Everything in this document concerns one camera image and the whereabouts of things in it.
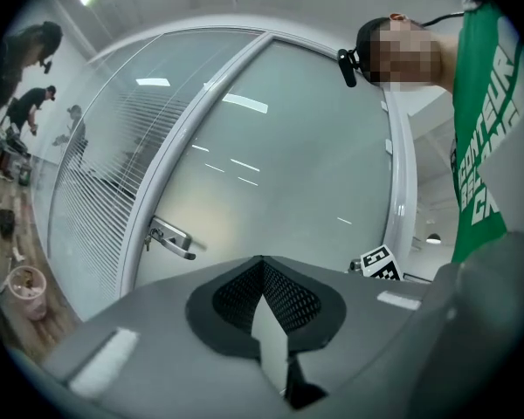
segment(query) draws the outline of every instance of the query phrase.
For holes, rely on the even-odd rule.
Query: wooden floor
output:
[[[0,209],[13,210],[16,229],[11,239],[0,235],[0,284],[8,273],[12,247],[25,256],[21,264],[12,259],[12,268],[29,265],[41,270],[47,279],[46,302],[48,310],[40,321],[24,317],[14,296],[6,288],[0,294],[0,334],[4,343],[24,351],[35,362],[40,363],[48,353],[79,324],[79,320],[66,301],[52,275],[41,248],[35,218],[31,208],[31,190],[17,182],[6,182],[0,178]]]

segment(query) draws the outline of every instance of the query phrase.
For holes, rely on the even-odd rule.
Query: green t-shirt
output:
[[[460,208],[452,262],[506,232],[499,209],[478,174],[520,116],[513,103],[522,44],[492,3],[464,16],[458,42],[453,105],[456,160],[453,181]]]

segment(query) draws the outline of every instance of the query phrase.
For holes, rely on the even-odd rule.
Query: mesh backrest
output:
[[[305,326],[321,311],[321,301],[314,293],[266,262],[255,264],[220,287],[213,305],[225,321],[250,334],[262,295],[286,333]]]

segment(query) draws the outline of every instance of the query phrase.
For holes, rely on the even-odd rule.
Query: door handle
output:
[[[159,217],[154,216],[149,225],[149,233],[146,236],[145,244],[149,251],[149,242],[156,240],[167,250],[172,251],[181,258],[192,261],[196,259],[196,254],[188,251],[192,244],[192,238],[176,227],[169,225]]]

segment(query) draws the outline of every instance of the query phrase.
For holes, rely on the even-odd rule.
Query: person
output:
[[[55,94],[55,86],[48,86],[46,88],[32,88],[16,103],[14,109],[11,111],[10,123],[17,126],[17,130],[21,132],[25,122],[27,121],[31,133],[36,135],[37,125],[35,124],[35,112],[41,108],[43,102],[47,100],[54,101]]]
[[[59,48],[62,35],[58,24],[43,22],[3,38],[0,44],[0,109],[13,96],[25,68],[39,63],[45,68],[45,73],[50,70],[52,62],[45,61]],[[8,161],[8,155],[2,153],[2,176],[12,181]]]
[[[459,206],[452,262],[506,232],[478,166],[524,114],[524,46],[517,32],[493,2],[462,3],[458,36],[435,34],[399,13],[367,22],[357,34],[354,65],[375,85],[418,83],[452,94],[451,162]]]
[[[52,145],[59,146],[60,144],[67,143],[70,140],[70,135],[73,135],[73,145],[75,149],[71,154],[71,157],[75,158],[77,156],[79,158],[78,168],[81,168],[81,161],[83,160],[84,152],[86,151],[88,143],[86,139],[86,125],[84,121],[79,122],[82,115],[80,106],[74,104],[67,111],[70,114],[70,119],[72,120],[72,125],[68,126],[69,134],[56,137]]]

